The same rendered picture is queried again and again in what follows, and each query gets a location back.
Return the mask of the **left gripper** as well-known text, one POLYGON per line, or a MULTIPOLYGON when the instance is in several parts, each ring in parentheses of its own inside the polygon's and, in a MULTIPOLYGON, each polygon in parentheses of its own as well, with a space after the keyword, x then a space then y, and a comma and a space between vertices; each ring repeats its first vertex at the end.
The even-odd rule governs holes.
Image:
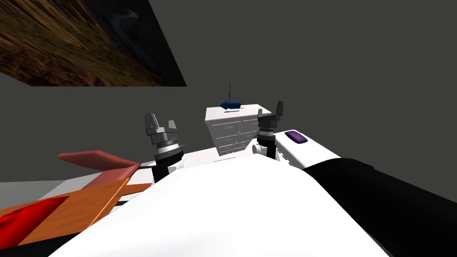
POLYGON ((157 145, 166 141, 178 139, 178 129, 173 120, 168 121, 167 128, 159 127, 156 116, 153 113, 144 115, 146 134, 150 136, 151 143, 157 145))

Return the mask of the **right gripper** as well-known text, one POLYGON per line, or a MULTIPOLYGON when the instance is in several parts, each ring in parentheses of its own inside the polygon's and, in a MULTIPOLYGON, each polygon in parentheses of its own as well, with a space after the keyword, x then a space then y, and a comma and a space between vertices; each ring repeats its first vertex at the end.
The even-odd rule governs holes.
POLYGON ((279 100, 275 110, 275 115, 263 116, 263 109, 258 110, 258 126, 260 130, 275 130, 278 126, 278 122, 281 120, 284 110, 284 102, 279 100))

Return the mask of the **bright red flat shape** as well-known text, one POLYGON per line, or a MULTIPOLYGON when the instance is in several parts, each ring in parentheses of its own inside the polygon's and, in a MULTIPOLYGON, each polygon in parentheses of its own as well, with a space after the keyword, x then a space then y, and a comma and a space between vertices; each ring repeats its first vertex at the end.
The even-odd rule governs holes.
POLYGON ((0 217, 0 250, 19 245, 67 196, 50 198, 0 217))

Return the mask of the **pink-red flat slab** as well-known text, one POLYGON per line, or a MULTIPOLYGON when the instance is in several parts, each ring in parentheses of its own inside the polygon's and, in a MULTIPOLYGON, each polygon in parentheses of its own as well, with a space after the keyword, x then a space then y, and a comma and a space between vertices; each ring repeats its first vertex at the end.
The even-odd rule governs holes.
POLYGON ((58 159, 81 167, 101 171, 84 188, 130 178, 140 167, 140 163, 120 158, 101 150, 61 153, 58 155, 58 159))

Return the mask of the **white chest of drawers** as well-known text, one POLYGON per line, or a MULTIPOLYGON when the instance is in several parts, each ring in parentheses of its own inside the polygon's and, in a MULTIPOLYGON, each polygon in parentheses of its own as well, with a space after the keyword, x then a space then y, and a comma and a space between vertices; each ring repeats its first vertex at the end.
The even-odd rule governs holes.
POLYGON ((262 115, 271 114, 258 104, 242 104, 230 100, 217 107, 206 108, 205 124, 219 156, 241 152, 256 139, 259 110, 262 115))

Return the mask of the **orange wooden table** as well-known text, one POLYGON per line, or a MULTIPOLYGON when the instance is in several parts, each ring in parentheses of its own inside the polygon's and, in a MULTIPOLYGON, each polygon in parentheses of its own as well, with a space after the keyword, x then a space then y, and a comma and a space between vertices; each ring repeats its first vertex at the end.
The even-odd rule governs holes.
MULTIPOLYGON (((130 178, 126 178, 51 197, 67 196, 68 199, 42 221, 19 245, 82 232, 108 215, 121 197, 142 192, 151 186, 151 183, 129 185, 129 180, 130 178)), ((0 217, 43 200, 2 209, 0 210, 0 217)))

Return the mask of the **brown wall picture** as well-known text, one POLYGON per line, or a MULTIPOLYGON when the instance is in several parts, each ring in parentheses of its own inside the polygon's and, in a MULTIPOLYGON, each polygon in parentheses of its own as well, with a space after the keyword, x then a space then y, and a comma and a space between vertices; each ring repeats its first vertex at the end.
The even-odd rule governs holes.
POLYGON ((149 0, 0 0, 0 73, 42 87, 184 87, 149 0))

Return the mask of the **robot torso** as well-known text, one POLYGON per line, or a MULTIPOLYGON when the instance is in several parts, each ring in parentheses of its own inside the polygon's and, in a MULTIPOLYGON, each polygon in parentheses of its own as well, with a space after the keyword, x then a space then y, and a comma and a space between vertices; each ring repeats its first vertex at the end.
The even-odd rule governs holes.
POLYGON ((260 154, 177 169, 50 257, 388 257, 304 171, 260 154))

